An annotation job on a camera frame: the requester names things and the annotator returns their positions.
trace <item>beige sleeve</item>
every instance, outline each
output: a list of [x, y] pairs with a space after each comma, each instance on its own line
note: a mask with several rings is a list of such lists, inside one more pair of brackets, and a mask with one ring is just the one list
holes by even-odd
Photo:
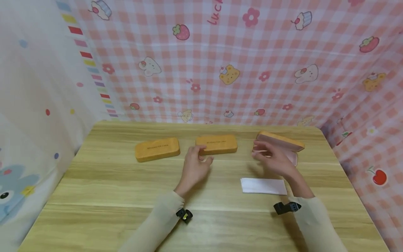
[[154, 252], [177, 224], [176, 213], [184, 202], [174, 191], [159, 197], [153, 211], [119, 252]]
[[309, 252], [347, 252], [329, 219], [327, 209], [319, 198], [289, 197], [301, 205], [295, 219], [308, 246]]

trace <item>colorful striped border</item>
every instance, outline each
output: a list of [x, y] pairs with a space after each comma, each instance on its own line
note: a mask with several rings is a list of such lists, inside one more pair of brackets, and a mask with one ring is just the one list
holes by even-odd
[[115, 110], [115, 107], [112, 105], [112, 100], [108, 94], [108, 90], [105, 87], [105, 83], [101, 76], [101, 72], [99, 71], [95, 60], [90, 52], [87, 42], [85, 41], [85, 37], [83, 35], [83, 31], [79, 27], [77, 20], [72, 15], [70, 6], [61, 1], [56, 1], [57, 7], [62, 15], [63, 20], [67, 23], [67, 28], [69, 29], [71, 34], [74, 34], [74, 42], [77, 45], [80, 55], [83, 58], [83, 63], [86, 65], [91, 78], [94, 81], [95, 86], [101, 96], [102, 102], [105, 104], [106, 111], [108, 115], [111, 117], [112, 121], [119, 121], [119, 116]]

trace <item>polka dot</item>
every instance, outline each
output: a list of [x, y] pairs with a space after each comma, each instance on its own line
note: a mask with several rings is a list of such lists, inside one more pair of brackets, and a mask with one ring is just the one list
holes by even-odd
[[19, 40], [18, 43], [20, 44], [20, 47], [22, 48], [27, 48], [28, 42], [26, 40]]

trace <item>cartoon strawberry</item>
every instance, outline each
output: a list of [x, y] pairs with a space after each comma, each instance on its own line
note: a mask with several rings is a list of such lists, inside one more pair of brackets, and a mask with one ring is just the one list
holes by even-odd
[[137, 103], [131, 103], [130, 108], [133, 110], [138, 110], [138, 109], [140, 109], [140, 106]]
[[378, 37], [369, 37], [367, 39], [364, 39], [359, 46], [359, 51], [360, 52], [371, 52], [377, 45], [379, 44], [379, 38]]
[[187, 28], [186, 25], [176, 25], [172, 28], [174, 31], [174, 35], [176, 36], [177, 39], [179, 40], [187, 40], [190, 36], [189, 29]]
[[256, 110], [255, 115], [263, 115], [266, 111], [262, 108]]

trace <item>cartoon blue animal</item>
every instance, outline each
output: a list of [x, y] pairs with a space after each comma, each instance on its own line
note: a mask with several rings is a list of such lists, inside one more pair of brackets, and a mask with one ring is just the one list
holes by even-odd
[[25, 170], [22, 165], [11, 165], [0, 169], [0, 226], [15, 217], [34, 192], [39, 176], [32, 174], [21, 177]]

